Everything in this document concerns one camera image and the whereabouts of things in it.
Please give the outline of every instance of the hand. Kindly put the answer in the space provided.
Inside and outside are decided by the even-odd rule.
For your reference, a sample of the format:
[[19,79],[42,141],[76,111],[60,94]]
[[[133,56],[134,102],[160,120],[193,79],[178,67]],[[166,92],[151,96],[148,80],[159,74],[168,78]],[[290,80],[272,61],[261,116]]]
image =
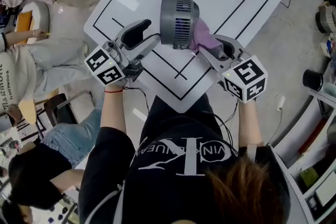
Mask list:
[[36,29],[33,32],[33,37],[46,39],[47,38],[46,33],[47,33],[47,31],[45,31],[44,29]]
[[21,120],[21,111],[20,109],[16,106],[16,105],[10,105],[7,109],[6,109],[6,113],[11,116],[11,118],[14,120],[14,124],[13,127],[15,127],[19,121]]

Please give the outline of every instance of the fan grille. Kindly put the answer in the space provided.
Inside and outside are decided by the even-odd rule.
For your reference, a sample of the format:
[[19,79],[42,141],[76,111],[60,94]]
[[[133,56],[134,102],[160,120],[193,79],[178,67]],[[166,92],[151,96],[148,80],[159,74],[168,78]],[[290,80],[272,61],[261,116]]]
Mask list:
[[176,1],[176,11],[177,12],[188,12],[191,13],[192,1],[191,0],[177,0]]
[[175,19],[175,41],[189,42],[191,20],[185,18]]

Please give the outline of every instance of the white table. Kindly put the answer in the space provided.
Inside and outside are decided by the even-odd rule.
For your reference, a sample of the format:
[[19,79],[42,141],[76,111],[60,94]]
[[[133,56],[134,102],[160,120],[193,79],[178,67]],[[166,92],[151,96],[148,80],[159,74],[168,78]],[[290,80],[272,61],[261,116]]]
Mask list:
[[[237,39],[244,47],[280,0],[194,0],[212,33]],[[161,0],[101,0],[85,24],[99,45],[114,39],[123,26],[150,19],[145,36],[160,29]],[[144,60],[139,80],[177,112],[187,111],[216,81],[216,74],[198,52],[159,44]]]

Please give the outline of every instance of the gray floor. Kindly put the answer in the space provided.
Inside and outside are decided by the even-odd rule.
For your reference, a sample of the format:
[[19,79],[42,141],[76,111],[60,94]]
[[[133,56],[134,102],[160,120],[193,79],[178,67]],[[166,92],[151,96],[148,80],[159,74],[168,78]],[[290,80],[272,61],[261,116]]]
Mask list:
[[[277,105],[280,93],[284,93],[286,101],[283,106],[281,125],[272,142],[277,142],[295,123],[302,110],[305,109],[309,96],[302,85],[302,74],[306,69],[322,70],[325,57],[322,55],[319,33],[314,22],[314,15],[322,0],[292,0],[289,9],[280,5],[264,24],[255,38],[247,46],[250,54],[255,54],[269,73],[266,93],[258,100],[260,125],[265,141],[268,142],[280,121]],[[85,36],[83,25],[90,15],[89,10],[61,7],[54,5],[51,9],[51,33],[54,37],[81,38],[91,48],[95,44]],[[94,79],[76,82],[65,87],[65,92],[72,95],[81,89],[94,89],[95,96],[102,90]],[[153,94],[147,92],[149,103]],[[208,91],[214,112],[223,120],[227,119],[235,106],[235,99],[221,87],[214,85]],[[125,93],[125,113],[128,135],[135,145],[138,144],[143,121],[134,115],[134,108],[146,114],[144,97],[141,92]],[[235,144],[237,144],[238,117],[228,123]]]

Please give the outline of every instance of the brown hair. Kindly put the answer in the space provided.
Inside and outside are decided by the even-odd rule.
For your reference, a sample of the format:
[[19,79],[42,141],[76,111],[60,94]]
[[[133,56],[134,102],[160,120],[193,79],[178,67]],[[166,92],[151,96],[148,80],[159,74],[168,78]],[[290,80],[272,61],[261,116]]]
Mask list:
[[269,179],[267,166],[240,158],[228,170],[207,173],[224,223],[282,224],[279,193]]

